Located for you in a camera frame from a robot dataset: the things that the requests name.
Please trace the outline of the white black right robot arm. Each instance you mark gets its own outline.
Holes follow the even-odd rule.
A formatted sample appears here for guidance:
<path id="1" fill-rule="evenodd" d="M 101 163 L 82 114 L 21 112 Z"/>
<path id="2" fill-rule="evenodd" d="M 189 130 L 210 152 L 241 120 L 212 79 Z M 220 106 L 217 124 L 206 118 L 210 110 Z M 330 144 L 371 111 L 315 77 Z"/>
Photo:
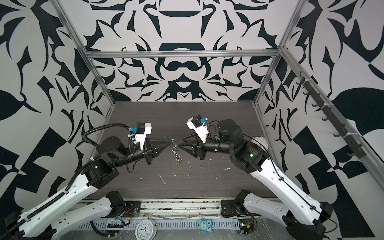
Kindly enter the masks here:
<path id="1" fill-rule="evenodd" d="M 235 121 L 219 121 L 214 136 L 209 123 L 200 115 L 187 121 L 193 134 L 185 137 L 180 149 L 204 160 L 207 153 L 227 154 L 240 170 L 264 184 L 281 204 L 262 199 L 242 190 L 236 197 L 238 205 L 248 213 L 273 220 L 286 228 L 296 240 L 322 240 L 328 231 L 324 222 L 331 219 L 334 208 L 328 202 L 319 202 L 292 182 L 274 163 L 267 146 L 260 140 L 245 136 Z"/>

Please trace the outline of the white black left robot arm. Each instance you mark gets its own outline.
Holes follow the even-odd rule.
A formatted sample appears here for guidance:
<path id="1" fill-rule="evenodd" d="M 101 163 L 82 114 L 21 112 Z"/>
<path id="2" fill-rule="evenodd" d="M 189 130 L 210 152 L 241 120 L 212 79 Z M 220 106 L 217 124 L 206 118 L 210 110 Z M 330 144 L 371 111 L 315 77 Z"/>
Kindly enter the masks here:
<path id="1" fill-rule="evenodd" d="M 144 138 L 125 147 L 117 137 L 106 138 L 97 145 L 98 157 L 81 167 L 66 187 L 31 210 L 6 217 L 6 232 L 1 239 L 56 240 L 98 218 L 120 216 L 126 203 L 118 191 L 111 191 L 82 208 L 70 209 L 116 178 L 119 167 L 140 160 L 150 165 L 170 145 L 171 141 Z"/>

